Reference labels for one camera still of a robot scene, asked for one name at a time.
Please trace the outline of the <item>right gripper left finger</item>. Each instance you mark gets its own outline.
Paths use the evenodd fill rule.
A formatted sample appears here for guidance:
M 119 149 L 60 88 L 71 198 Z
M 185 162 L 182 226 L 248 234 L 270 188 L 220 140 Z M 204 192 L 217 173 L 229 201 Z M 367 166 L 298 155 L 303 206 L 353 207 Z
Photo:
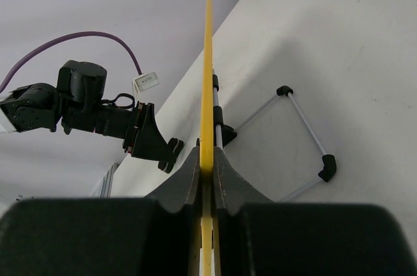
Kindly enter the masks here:
M 147 195 L 158 202 L 149 268 L 156 275 L 199 275 L 201 190 L 199 141 L 181 167 Z

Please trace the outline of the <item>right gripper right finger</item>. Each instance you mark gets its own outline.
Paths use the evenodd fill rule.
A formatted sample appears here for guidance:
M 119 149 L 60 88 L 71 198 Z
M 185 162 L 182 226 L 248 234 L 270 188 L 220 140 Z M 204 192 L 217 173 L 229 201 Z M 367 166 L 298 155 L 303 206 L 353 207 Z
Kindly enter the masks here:
M 273 275 L 276 205 L 214 149 L 214 263 L 220 275 Z

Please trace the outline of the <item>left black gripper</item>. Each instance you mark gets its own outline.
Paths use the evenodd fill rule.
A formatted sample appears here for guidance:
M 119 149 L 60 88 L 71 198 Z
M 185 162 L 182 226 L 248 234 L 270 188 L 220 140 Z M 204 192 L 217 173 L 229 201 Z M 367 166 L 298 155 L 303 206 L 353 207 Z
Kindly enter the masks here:
M 162 172 L 171 172 L 184 148 L 184 142 L 171 138 L 167 143 L 156 124 L 154 104 L 138 103 L 133 110 L 102 107 L 95 133 L 122 139 L 125 152 L 134 158 L 159 161 Z

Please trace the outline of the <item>yellow framed small whiteboard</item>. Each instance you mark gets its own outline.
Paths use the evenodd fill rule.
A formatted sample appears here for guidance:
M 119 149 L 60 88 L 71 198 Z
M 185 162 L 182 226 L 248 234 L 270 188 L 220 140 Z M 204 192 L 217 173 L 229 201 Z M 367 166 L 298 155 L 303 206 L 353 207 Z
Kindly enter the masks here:
M 203 48 L 203 79 L 201 90 L 200 151 L 199 168 L 201 175 L 201 245 L 202 274 L 211 275 L 212 268 L 212 215 L 211 187 L 214 166 L 214 115 L 212 82 L 212 0 L 206 0 L 205 34 Z

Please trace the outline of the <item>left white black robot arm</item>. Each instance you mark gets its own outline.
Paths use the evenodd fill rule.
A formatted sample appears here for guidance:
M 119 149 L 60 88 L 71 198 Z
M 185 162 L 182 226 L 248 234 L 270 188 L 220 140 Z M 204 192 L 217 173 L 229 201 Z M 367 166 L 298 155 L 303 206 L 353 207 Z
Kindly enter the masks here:
M 60 124 L 66 134 L 80 130 L 121 139 L 126 153 L 155 161 L 169 174 L 184 142 L 162 137 L 154 104 L 137 102 L 127 93 L 117 98 L 128 98 L 129 105 L 103 99 L 106 78 L 107 71 L 100 65 L 67 61 L 56 86 L 35 83 L 12 91 L 1 102 L 2 125 L 21 133 L 39 128 L 55 132 Z

